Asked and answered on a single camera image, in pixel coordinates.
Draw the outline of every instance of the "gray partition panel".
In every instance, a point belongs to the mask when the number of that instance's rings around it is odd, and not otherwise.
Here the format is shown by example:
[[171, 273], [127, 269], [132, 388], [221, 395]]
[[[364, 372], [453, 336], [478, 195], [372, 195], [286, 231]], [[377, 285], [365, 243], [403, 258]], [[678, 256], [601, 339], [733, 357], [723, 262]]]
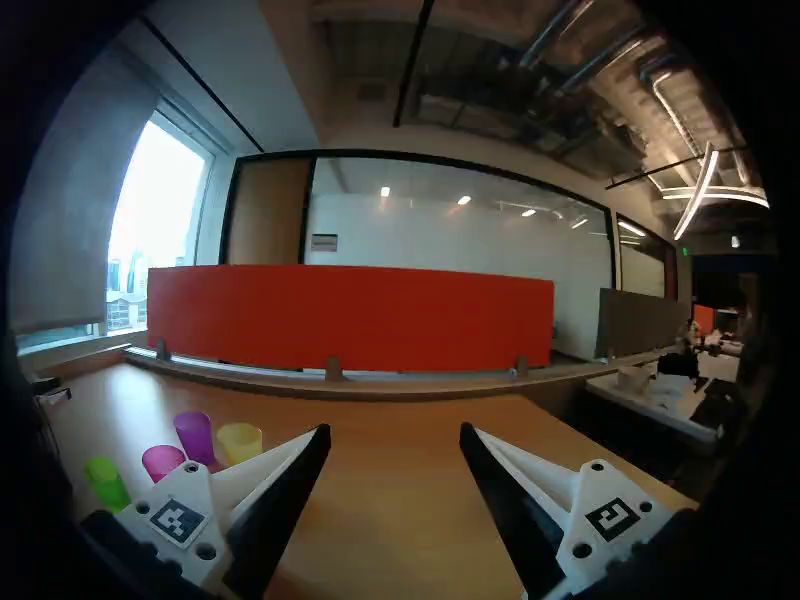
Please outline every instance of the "gray partition panel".
[[621, 290], [600, 290], [596, 356], [628, 356], [675, 343], [687, 304]]

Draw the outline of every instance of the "sky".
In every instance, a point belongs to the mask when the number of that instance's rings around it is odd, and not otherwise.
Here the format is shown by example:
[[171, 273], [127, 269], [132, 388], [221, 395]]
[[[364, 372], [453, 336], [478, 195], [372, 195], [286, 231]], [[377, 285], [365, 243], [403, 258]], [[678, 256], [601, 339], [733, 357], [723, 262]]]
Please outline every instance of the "sky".
[[152, 266], [175, 265], [186, 252], [204, 159], [148, 122], [133, 151], [122, 184], [108, 259], [127, 267], [137, 248]]

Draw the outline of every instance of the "plastic cup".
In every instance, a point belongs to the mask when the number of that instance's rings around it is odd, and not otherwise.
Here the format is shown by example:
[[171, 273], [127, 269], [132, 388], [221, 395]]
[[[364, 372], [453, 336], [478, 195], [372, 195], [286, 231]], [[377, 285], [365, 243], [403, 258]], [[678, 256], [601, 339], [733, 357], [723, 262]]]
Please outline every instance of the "plastic cup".
[[142, 454], [142, 464], [153, 483], [158, 483], [175, 467], [186, 462], [183, 450], [175, 446], [153, 446]]
[[261, 430], [249, 423], [229, 423], [217, 430], [230, 466], [261, 454]]
[[211, 439], [211, 419], [200, 411], [177, 415], [172, 424], [183, 444], [186, 456], [208, 466], [214, 462], [214, 442]]
[[86, 462], [83, 470], [94, 493], [112, 513], [118, 513], [131, 503], [125, 483], [111, 459], [95, 456]]

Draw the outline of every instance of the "desk surface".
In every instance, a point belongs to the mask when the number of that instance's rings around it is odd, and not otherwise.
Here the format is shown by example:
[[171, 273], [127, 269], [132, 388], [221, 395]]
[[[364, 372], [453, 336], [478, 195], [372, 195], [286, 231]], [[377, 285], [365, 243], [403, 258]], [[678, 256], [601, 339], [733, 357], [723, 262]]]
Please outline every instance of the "desk surface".
[[[707, 377], [708, 382], [700, 389], [687, 388], [683, 398], [674, 406], [667, 407], [653, 397], [622, 390], [617, 386], [617, 374], [611, 373], [601, 377], [586, 380], [586, 388], [591, 392], [629, 408], [639, 414], [650, 417], [677, 431], [685, 433], [705, 444], [713, 444], [718, 439], [715, 429], [705, 427], [691, 420], [697, 407], [705, 398], [706, 389], [713, 379], [736, 382], [736, 373], [739, 370], [739, 359], [733, 356], [710, 356], [701, 352], [697, 356], [698, 369], [701, 377]], [[658, 363], [652, 362], [644, 365], [653, 373], [657, 370]]]
[[617, 386], [617, 374], [603, 375], [586, 380], [586, 389], [598, 396], [624, 406], [634, 412], [649, 417], [677, 431], [685, 433], [704, 444], [717, 441], [717, 432], [691, 420], [694, 411], [705, 398], [705, 389], [711, 383], [706, 382], [702, 389], [695, 392], [687, 387], [683, 397], [674, 406], [667, 406], [648, 394], [623, 390]]
[[73, 398], [48, 413], [79, 516], [98, 506], [84, 461], [111, 457], [135, 497], [152, 485], [142, 452], [179, 446], [171, 424], [178, 412], [203, 410], [215, 429], [253, 423], [265, 448], [331, 425], [328, 461], [267, 597], [518, 598], [521, 583], [458, 447], [462, 421], [568, 468], [604, 458], [665, 505], [696, 505], [522, 396], [410, 404], [279, 398], [127, 364], [68, 384]]

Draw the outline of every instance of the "window blind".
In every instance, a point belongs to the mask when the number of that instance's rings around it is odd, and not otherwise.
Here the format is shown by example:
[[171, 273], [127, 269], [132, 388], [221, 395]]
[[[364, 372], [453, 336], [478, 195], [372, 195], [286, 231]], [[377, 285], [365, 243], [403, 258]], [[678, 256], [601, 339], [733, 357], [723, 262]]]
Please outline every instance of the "window blind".
[[14, 225], [14, 333], [105, 320], [114, 211], [158, 98], [107, 50], [65, 99], [34, 159]]

